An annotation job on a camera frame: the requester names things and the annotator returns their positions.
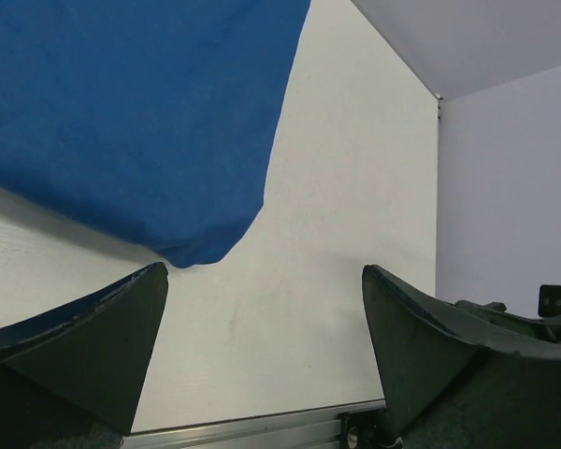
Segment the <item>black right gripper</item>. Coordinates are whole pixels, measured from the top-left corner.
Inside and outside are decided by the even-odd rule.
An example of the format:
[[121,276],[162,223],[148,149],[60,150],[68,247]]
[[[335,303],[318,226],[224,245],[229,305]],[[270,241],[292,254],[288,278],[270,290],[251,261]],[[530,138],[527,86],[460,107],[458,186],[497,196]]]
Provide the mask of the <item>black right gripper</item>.
[[455,302],[454,306],[492,325],[508,329],[517,334],[561,344],[561,315],[537,319],[526,318],[508,313],[505,304],[499,302],[479,305],[460,300]]

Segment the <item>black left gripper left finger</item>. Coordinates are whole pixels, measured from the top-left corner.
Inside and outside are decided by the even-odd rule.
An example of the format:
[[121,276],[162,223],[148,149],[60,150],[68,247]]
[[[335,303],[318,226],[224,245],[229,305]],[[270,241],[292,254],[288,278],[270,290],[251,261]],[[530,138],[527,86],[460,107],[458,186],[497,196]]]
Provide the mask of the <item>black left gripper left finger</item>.
[[129,436],[168,290],[148,265],[0,328],[0,448],[119,448]]

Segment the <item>blue surgical drape cloth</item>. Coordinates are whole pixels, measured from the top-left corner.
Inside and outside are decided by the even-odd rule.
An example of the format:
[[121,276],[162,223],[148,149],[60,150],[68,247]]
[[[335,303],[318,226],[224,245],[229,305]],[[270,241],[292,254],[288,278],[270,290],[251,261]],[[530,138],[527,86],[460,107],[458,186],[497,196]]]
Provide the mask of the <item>blue surgical drape cloth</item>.
[[264,204],[307,1],[0,1],[0,187],[177,268]]

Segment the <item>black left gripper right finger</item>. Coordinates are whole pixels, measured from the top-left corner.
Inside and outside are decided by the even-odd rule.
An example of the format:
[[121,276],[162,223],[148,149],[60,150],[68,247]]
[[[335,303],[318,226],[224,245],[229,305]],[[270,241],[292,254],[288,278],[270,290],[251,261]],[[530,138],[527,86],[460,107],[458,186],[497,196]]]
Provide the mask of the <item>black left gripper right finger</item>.
[[561,344],[492,325],[368,265],[388,433],[407,448],[561,448]]

